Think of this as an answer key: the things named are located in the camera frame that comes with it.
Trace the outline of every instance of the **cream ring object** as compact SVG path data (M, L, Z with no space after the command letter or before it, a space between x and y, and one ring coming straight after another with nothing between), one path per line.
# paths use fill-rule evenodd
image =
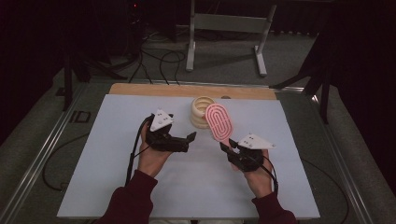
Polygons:
M200 96L192 101L190 121L194 127L199 129L209 128L209 124L205 119L205 112L207 107L214 103L215 100L208 96Z

